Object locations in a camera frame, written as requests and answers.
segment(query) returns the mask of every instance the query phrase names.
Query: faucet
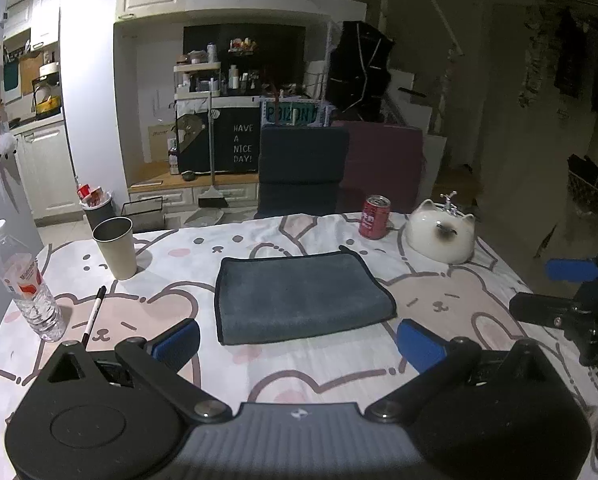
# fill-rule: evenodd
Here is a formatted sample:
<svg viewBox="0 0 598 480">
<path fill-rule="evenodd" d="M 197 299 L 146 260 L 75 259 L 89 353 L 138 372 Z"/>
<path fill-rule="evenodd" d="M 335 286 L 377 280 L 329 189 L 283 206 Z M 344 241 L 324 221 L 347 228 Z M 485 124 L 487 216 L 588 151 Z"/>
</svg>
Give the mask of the faucet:
<svg viewBox="0 0 598 480">
<path fill-rule="evenodd" d="M 450 202 L 452 200 L 452 197 L 454 197 L 456 194 L 457 191 L 451 191 L 447 195 L 444 195 L 443 193 L 439 195 L 441 198 L 445 199 L 443 207 L 444 211 L 452 216 L 457 216 L 457 206 Z"/>
</svg>

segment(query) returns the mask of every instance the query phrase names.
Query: trash can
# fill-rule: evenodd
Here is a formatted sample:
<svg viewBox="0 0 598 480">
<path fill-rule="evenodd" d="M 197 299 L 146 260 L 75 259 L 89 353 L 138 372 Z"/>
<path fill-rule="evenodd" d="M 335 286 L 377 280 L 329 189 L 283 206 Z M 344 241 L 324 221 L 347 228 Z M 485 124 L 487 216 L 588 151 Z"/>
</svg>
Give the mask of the trash can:
<svg viewBox="0 0 598 480">
<path fill-rule="evenodd" d="M 106 192 L 106 198 L 98 205 L 89 206 L 81 202 L 81 208 L 88 218 L 90 228 L 94 231 L 95 227 L 101 224 L 104 220 L 114 218 L 114 208 L 112 208 L 112 194 Z"/>
</svg>

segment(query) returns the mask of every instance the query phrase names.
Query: kitchen counter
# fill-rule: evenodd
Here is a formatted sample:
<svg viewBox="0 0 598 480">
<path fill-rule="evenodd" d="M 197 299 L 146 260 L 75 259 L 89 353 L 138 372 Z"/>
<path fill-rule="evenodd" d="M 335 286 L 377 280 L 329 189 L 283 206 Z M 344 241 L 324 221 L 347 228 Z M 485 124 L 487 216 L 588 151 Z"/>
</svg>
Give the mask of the kitchen counter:
<svg viewBox="0 0 598 480">
<path fill-rule="evenodd" d="M 12 128 L 10 133 L 14 136 L 17 136 L 29 132 L 30 130 L 38 130 L 39 128 L 43 128 L 44 126 L 49 126 L 50 124 L 55 123 L 63 123 L 63 113 L 53 115 L 52 117 L 46 117 L 45 119 L 39 119 L 38 121 L 30 121 L 28 124 L 24 124 L 23 126 Z"/>
<path fill-rule="evenodd" d="M 210 175 L 197 175 L 191 182 L 183 180 L 181 175 L 171 175 L 167 162 L 149 162 L 141 167 L 135 183 L 128 187 L 128 192 L 160 191 L 166 189 L 180 189 L 182 187 L 210 186 Z M 259 182 L 258 173 L 217 173 L 217 185 L 221 184 L 256 184 Z"/>
</svg>

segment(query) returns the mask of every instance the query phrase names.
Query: plastic water bottle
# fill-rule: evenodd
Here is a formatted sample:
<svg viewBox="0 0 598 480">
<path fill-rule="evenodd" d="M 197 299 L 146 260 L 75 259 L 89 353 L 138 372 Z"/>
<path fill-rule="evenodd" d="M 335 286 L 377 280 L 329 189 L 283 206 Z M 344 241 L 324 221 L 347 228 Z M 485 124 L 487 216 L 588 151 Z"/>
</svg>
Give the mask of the plastic water bottle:
<svg viewBox="0 0 598 480">
<path fill-rule="evenodd" d="M 32 330 L 45 341 L 61 339 L 66 329 L 61 309 L 39 272 L 36 257 L 8 234 L 5 220 L 0 220 L 0 278 Z"/>
</svg>

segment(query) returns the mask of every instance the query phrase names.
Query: broom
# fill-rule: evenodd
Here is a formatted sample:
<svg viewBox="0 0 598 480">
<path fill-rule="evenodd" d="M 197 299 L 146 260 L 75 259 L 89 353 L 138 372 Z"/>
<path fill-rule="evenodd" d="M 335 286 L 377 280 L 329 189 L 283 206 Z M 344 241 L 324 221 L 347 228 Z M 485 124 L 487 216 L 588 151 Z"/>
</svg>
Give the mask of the broom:
<svg viewBox="0 0 598 480">
<path fill-rule="evenodd" d="M 223 194 L 215 187 L 215 119 L 213 118 L 213 92 L 208 91 L 208 145 L 210 146 L 210 187 L 199 195 L 199 207 L 228 207 Z"/>
</svg>

